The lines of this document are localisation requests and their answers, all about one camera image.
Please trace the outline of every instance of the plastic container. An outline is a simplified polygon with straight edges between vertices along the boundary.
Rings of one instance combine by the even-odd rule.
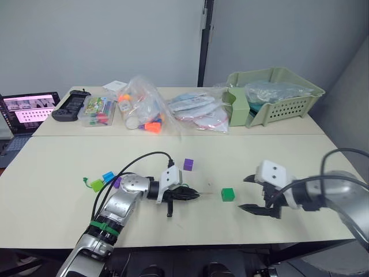
[[[265,103],[256,115],[251,114],[243,87],[255,81],[270,81],[272,83],[293,83],[313,89],[312,95],[289,98],[274,104]],[[231,118],[230,126],[246,125],[252,127],[291,117],[305,117],[310,108],[325,91],[294,74],[287,68],[270,68],[249,72],[235,72],[228,76],[227,85],[230,87],[223,99],[232,104],[227,109]]]
[[[87,96],[78,119],[85,127],[109,126],[113,122],[115,101],[106,96]]]

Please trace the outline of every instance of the green cable tie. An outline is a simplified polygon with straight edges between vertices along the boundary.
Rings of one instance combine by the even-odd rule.
[[[92,187],[87,184],[87,180],[87,177],[83,177],[83,182],[85,183],[86,187],[92,189]]]
[[[106,231],[114,236],[119,236],[120,232],[114,230],[113,228],[109,227],[106,223],[103,222],[97,222],[97,221],[91,221],[90,222],[91,226],[97,227],[102,231]]]

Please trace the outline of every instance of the green cube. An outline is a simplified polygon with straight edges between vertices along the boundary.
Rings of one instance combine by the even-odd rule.
[[[90,186],[92,187],[94,192],[98,192],[99,190],[101,190],[104,186],[104,183],[102,180],[97,179],[96,181],[93,181]]]
[[[221,190],[221,199],[223,202],[232,202],[235,199],[235,192],[232,188]]]

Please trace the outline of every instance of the laptop screen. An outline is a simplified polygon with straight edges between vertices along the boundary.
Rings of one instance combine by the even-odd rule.
[[[14,135],[32,134],[60,102],[57,92],[1,97],[0,109]]]

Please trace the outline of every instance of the laptop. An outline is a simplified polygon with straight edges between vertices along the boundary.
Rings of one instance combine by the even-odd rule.
[[[59,102],[57,92],[0,95],[0,111],[14,136],[0,154],[0,168],[9,165]]]

